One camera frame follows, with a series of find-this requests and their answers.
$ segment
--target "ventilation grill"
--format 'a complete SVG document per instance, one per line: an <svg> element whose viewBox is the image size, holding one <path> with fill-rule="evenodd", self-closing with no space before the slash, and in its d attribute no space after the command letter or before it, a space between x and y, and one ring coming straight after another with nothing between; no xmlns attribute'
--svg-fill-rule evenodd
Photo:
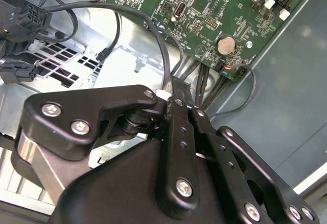
<svg viewBox="0 0 327 224"><path fill-rule="evenodd" d="M64 87L71 87L80 76L65 69L65 65L72 61L90 68L90 74L98 77L102 65L89 59L76 51L65 47L59 43L45 43L45 47L36 51L29 52L40 61L38 65L39 77L52 77L61 82Z"/></svg>

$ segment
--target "motherboard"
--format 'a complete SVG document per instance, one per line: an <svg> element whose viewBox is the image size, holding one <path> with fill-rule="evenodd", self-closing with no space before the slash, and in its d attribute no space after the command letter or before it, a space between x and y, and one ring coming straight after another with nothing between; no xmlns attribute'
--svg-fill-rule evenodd
<svg viewBox="0 0 327 224"><path fill-rule="evenodd" d="M184 52L237 81L300 0L98 0L139 9L169 31ZM143 20L130 17L141 27ZM170 37L166 41L176 47Z"/></svg>

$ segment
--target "black metal arm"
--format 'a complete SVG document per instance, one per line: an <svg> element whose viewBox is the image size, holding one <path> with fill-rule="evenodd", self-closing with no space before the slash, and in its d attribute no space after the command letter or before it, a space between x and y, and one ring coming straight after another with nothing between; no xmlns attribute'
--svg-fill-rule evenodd
<svg viewBox="0 0 327 224"><path fill-rule="evenodd" d="M93 148L139 132L89 169ZM12 162L57 205L49 223L319 223L235 131L140 85L33 95Z"/></svg>

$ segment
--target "microchip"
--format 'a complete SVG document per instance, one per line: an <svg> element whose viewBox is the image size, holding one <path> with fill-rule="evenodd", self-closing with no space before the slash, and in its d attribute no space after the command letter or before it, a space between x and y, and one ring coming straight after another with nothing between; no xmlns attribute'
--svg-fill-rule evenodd
<svg viewBox="0 0 327 224"><path fill-rule="evenodd" d="M198 11L199 13L203 13L203 11L207 8L209 3L210 3L209 0L193 0L192 8Z"/></svg>
<svg viewBox="0 0 327 224"><path fill-rule="evenodd" d="M162 7L161 7L161 10L163 13L169 13L169 11L172 9L172 5L169 3L169 2L164 2Z"/></svg>

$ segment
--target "silver screw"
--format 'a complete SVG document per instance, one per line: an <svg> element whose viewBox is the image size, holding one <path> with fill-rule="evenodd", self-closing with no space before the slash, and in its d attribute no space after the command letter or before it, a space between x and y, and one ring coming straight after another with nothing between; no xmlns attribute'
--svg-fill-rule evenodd
<svg viewBox="0 0 327 224"><path fill-rule="evenodd" d="M72 131L78 135L86 135L90 131L90 126L83 121L75 121L71 125Z"/></svg>
<svg viewBox="0 0 327 224"><path fill-rule="evenodd" d="M183 102L180 99L175 99L175 102L179 106L183 106Z"/></svg>
<svg viewBox="0 0 327 224"><path fill-rule="evenodd" d="M180 193L180 195L184 196L184 197L191 197L192 196L192 187L190 185L190 183L188 183L187 181L183 180L183 179L178 179L176 181L176 188L177 191Z"/></svg>
<svg viewBox="0 0 327 224"><path fill-rule="evenodd" d="M163 25L160 25L160 26L158 26L158 30L160 32L163 32L163 31L165 31L165 27Z"/></svg>
<svg viewBox="0 0 327 224"><path fill-rule="evenodd" d="M245 47L247 49L251 49L253 47L253 42L252 41L248 41L246 44L245 44Z"/></svg>
<svg viewBox="0 0 327 224"><path fill-rule="evenodd" d="M198 114L199 114L201 117L204 117L204 112L203 112L203 111L198 110Z"/></svg>
<svg viewBox="0 0 327 224"><path fill-rule="evenodd" d="M314 220L313 215L306 207L302 207L302 211L310 220Z"/></svg>
<svg viewBox="0 0 327 224"><path fill-rule="evenodd" d="M255 220L255 221L260 220L259 211L256 209L256 207L253 204L246 203L245 210L246 210L247 214L251 217L252 220Z"/></svg>
<svg viewBox="0 0 327 224"><path fill-rule="evenodd" d="M229 129L227 129L227 130L226 130L226 134L227 134L228 136L230 136L230 137L232 137L232 136L233 136L233 132L232 132L232 131L230 131Z"/></svg>
<svg viewBox="0 0 327 224"><path fill-rule="evenodd" d="M46 104L42 107L42 113L48 117L57 117L61 114L61 108L58 105Z"/></svg>
<svg viewBox="0 0 327 224"><path fill-rule="evenodd" d="M148 96L149 98L153 98L153 94L152 94L151 91L149 91L149 90L145 90L143 93L144 93L146 96Z"/></svg>
<svg viewBox="0 0 327 224"><path fill-rule="evenodd" d="M301 220L301 219L302 219L300 213L298 212L298 210L297 210L296 208L294 208L293 206L290 206L289 209L290 209L292 215L293 215L297 220Z"/></svg>

